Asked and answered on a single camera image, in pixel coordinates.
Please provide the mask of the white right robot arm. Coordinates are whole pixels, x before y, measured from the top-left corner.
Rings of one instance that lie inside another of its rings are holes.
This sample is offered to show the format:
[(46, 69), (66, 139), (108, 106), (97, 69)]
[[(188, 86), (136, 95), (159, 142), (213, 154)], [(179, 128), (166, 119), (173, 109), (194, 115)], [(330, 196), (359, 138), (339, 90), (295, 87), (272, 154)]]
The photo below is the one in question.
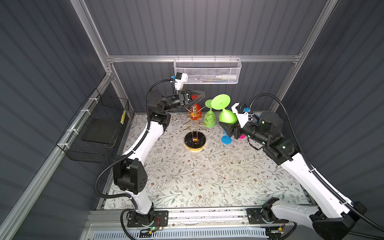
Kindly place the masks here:
[(258, 117), (251, 111), (236, 110), (233, 115), (234, 121), (219, 122), (227, 135), (235, 139), (244, 135), (261, 144), (266, 155), (289, 172), (318, 204), (302, 207), (272, 197), (262, 205), (263, 220), (266, 223), (278, 219), (292, 221), (313, 229), (324, 240), (341, 240), (350, 233), (360, 217), (348, 207), (357, 207), (361, 213), (367, 209), (345, 196), (337, 199), (332, 193), (333, 186), (326, 188), (327, 180), (316, 169), (310, 168), (295, 143), (282, 136), (283, 119), (274, 112), (263, 112)]

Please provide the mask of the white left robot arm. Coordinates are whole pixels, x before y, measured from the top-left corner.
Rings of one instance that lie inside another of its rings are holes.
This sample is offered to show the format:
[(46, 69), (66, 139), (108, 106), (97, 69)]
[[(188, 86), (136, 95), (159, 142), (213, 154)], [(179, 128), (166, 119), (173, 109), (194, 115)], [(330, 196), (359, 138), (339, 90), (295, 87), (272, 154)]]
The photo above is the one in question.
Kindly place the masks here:
[(124, 192), (124, 197), (130, 198), (136, 213), (149, 222), (153, 219), (154, 207), (146, 192), (148, 175), (144, 168), (145, 159), (169, 125), (169, 111), (178, 108), (189, 109), (204, 98), (205, 93), (197, 90), (175, 91), (169, 97), (163, 96), (158, 90), (150, 90), (146, 98), (146, 128), (134, 145), (123, 153), (124, 159), (113, 166), (114, 184)]

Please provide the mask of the blue wine glass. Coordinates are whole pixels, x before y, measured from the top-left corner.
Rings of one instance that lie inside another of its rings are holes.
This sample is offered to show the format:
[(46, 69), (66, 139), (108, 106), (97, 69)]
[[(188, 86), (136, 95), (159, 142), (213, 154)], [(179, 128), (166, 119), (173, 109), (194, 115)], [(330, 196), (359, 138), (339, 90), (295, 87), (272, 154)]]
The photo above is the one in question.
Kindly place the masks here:
[(229, 145), (232, 143), (231, 136), (229, 136), (225, 130), (224, 130), (224, 136), (221, 138), (221, 141), (225, 145)]

